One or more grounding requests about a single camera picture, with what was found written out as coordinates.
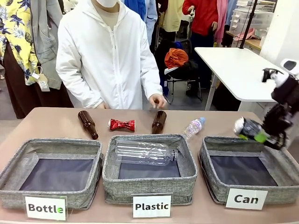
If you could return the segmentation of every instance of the person's left hand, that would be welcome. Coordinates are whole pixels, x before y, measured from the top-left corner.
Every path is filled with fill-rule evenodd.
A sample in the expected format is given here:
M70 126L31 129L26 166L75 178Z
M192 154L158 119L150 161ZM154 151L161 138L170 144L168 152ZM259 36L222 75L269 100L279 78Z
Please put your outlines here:
M213 28L213 31L215 31L218 27L218 23L217 22L213 22L212 23L212 28Z
M156 108L156 104L158 104L157 108L165 108L167 105L167 101L164 98L163 95L161 94L153 94L151 95L151 97L149 98L149 103L153 105L154 108Z

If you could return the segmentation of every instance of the red sweater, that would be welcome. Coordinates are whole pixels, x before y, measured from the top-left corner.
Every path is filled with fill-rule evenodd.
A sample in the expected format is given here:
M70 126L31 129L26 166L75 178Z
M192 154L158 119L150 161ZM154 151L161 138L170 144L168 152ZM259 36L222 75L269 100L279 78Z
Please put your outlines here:
M192 32L208 35L212 23L218 22L217 0L185 0L183 13L189 15L188 8L194 6L195 17L191 27Z

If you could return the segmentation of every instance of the brown pants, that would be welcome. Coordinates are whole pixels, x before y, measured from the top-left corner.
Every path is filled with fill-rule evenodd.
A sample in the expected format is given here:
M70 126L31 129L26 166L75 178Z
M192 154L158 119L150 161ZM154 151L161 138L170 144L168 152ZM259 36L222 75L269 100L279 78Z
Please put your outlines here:
M50 92L42 92L37 83L25 85L24 72L18 65L8 42L3 67L10 100L18 119L25 118L35 107L73 107L63 84L60 90L50 89Z

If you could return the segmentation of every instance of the crushed red can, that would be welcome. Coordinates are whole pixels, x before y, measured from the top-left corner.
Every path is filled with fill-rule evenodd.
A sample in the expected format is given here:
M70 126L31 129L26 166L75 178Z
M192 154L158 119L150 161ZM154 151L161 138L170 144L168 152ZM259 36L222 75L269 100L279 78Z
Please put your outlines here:
M134 132L135 131L135 120L129 120L126 122L122 122L119 120L115 119L110 119L108 122L108 128L113 131L118 128L126 128L129 129L130 131Z

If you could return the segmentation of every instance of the table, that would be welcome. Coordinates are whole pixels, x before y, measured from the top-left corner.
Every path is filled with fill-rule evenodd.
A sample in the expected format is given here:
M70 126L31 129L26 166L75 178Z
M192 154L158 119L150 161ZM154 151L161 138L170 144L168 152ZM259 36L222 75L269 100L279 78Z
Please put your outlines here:
M229 32L229 31L226 31L227 34L231 35L232 37L235 37L236 35ZM245 43L247 45L249 45L250 47L252 47L253 49L256 49L258 51L261 51L262 48L260 47L260 42L261 40L257 40L257 39L248 39L248 40L245 40Z
M82 138L90 139L84 132L77 118L80 109L36 108L34 109L0 145L0 170L12 158L21 144L31 138ZM108 141L114 135L130 134L128 132L107 129L110 118L119 120L136 120L135 134L149 134L156 111L138 110L99 110L88 109L96 123L99 140L103 143L106 154ZM251 112L214 112L214 111L166 111L167 120L164 133L182 133L190 121L206 117L204 129L189 144L199 168L198 152L202 138L206 135L234 136L234 122L244 116L255 119ZM95 199L90 209L70 210L69 222L109 222L109 223L190 223L190 224L270 224L299 220L299 202L289 205L267 205L262 211L229 210L213 202L205 180L199 169L194 186L193 203L190 206L175 206L171 218L134 219L132 208L125 205L105 203L102 178ZM22 210L5 210L0 206L0 220L26 221Z
M262 77L264 68L281 70L276 65L248 49L195 48L195 51L214 73L206 111L210 110L218 79L241 101L239 111L250 111L253 102L275 102L271 97L274 81L262 83Z

